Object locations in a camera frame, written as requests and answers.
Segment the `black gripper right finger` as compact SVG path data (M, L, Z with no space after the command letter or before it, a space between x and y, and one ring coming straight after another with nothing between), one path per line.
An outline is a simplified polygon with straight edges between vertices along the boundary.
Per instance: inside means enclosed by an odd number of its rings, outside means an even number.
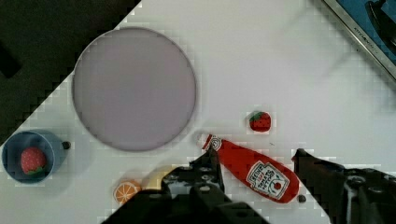
M396 179L373 168L346 168L299 148L294 173L332 224L396 224Z

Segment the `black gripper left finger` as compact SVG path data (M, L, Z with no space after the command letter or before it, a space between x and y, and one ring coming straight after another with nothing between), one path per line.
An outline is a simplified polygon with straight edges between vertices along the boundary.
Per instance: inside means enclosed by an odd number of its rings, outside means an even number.
M159 189L138 192L102 224L268 224L246 203L224 192L212 149L162 178Z

